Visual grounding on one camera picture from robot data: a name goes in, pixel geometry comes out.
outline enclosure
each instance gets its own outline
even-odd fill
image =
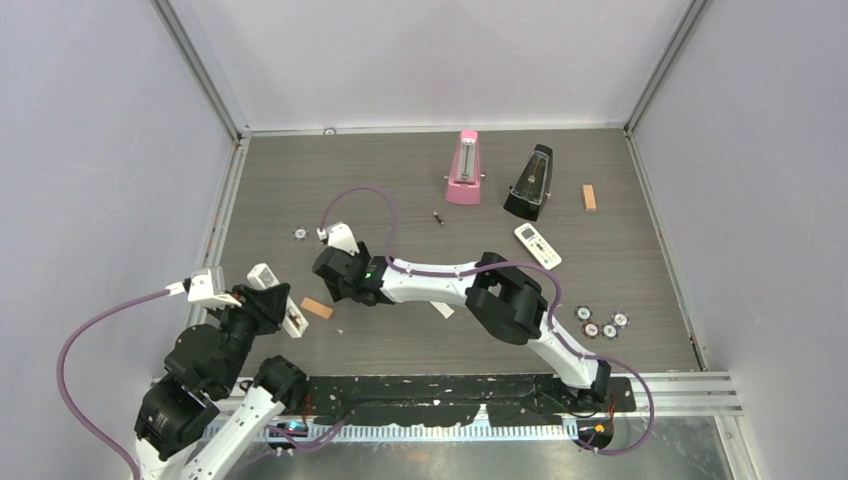
[[[257,337],[242,380],[275,355],[313,380],[559,373],[487,334],[464,306],[446,318],[426,301],[334,302],[313,272],[322,214],[364,184],[392,198],[400,259],[453,265],[496,252],[536,264],[514,233],[525,220],[503,205],[538,145],[552,150],[553,173],[532,224],[562,259],[550,270],[559,304],[541,270],[527,275],[564,331],[645,377],[655,422],[638,378],[613,370],[635,407],[615,415],[610,448],[652,429],[644,445],[593,455],[569,439],[568,419],[497,426],[481,408],[465,427],[403,435],[354,422],[315,455],[279,458],[256,441],[227,478],[844,477],[832,446],[845,442],[845,421],[811,420],[848,394],[838,373],[848,6],[82,0],[5,10],[10,478],[126,478],[57,381],[132,454],[163,358],[181,332],[217,321],[164,298],[86,331],[58,367],[57,356],[86,319],[203,267],[222,266],[229,286],[264,262],[295,303],[333,309],[328,320],[305,312],[302,338]],[[479,205],[459,205],[445,191],[460,132],[472,130],[485,176]],[[388,255],[389,212],[357,192],[328,225],[343,221]],[[300,228],[306,239],[294,238]],[[589,338],[578,306],[599,325],[615,312],[632,324],[612,341]],[[239,389],[229,397],[201,446],[246,401]]]

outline white wall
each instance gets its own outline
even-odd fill
[[[689,0],[190,0],[252,130],[623,124]]]
[[[144,0],[4,2],[0,131],[2,477],[127,478],[62,404],[56,356],[198,264],[229,139]],[[127,447],[185,313],[160,299],[71,350],[71,393]]]
[[[716,0],[636,138],[767,479],[848,456],[848,3]]]

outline small wooden block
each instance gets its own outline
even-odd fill
[[[591,185],[583,185],[583,205],[587,212],[594,212],[597,208],[595,205],[595,189]]]
[[[300,302],[300,308],[312,312],[315,315],[318,315],[319,317],[327,320],[329,320],[330,317],[333,315],[332,308],[326,305],[322,305],[309,297],[304,298],[303,301]]]

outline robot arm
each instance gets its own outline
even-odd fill
[[[195,272],[185,282],[189,302],[208,308],[220,324],[197,325],[180,334],[165,357],[168,374],[144,396],[135,424],[144,480],[223,479],[274,416],[302,405],[308,392],[306,375],[281,356],[269,358],[244,402],[191,458],[219,413],[212,401],[229,396],[254,339],[302,318],[297,307],[292,310],[289,285],[265,279],[261,290],[236,285],[229,293],[223,292],[217,269]]]
[[[486,252],[478,262],[460,265],[422,265],[395,259],[395,264],[404,270],[399,272],[389,267],[385,257],[371,257],[365,244],[353,239],[347,225],[336,224],[319,234],[328,248],[318,256],[312,271],[324,279],[334,301],[350,298],[368,306],[408,301],[465,305],[490,335],[513,345],[527,345],[551,365],[563,383],[583,396],[603,402],[610,375],[609,364],[577,357],[557,341],[554,332],[575,351],[591,353],[556,319],[552,319],[552,328],[543,321],[548,303],[536,281],[515,267],[459,275],[506,261],[500,255]],[[406,273],[412,271],[444,276]],[[500,291],[493,293],[496,287]]]

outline wooden floor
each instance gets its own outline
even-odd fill
[[[315,234],[330,199],[348,187],[387,189],[400,212],[392,253],[418,263],[477,261],[484,250],[532,261],[513,236],[524,223],[503,210],[509,186],[533,146],[553,148],[552,197],[536,223],[563,257],[553,270],[564,288],[556,316],[589,349],[619,357],[639,370],[696,368],[677,300],[651,224],[623,134],[619,130],[483,132],[483,202],[445,202],[456,133],[289,136],[253,138],[229,225],[222,265],[228,284],[241,283],[256,263],[268,263],[280,281],[335,308],[331,320],[306,314],[301,339],[285,333],[257,339],[244,374],[281,354],[312,375],[483,374],[549,372],[530,349],[490,337],[465,309],[444,319],[429,303],[365,307],[332,304],[311,273],[322,250]],[[593,184],[598,209],[583,210],[581,186]],[[446,225],[432,216],[438,210]],[[377,195],[357,192],[333,210],[329,224],[345,221],[372,255],[383,253],[388,208]],[[298,227],[310,230],[295,240]],[[553,300],[553,287],[532,272]],[[598,322],[613,311],[632,325],[608,341],[582,337],[574,318],[588,305]]]

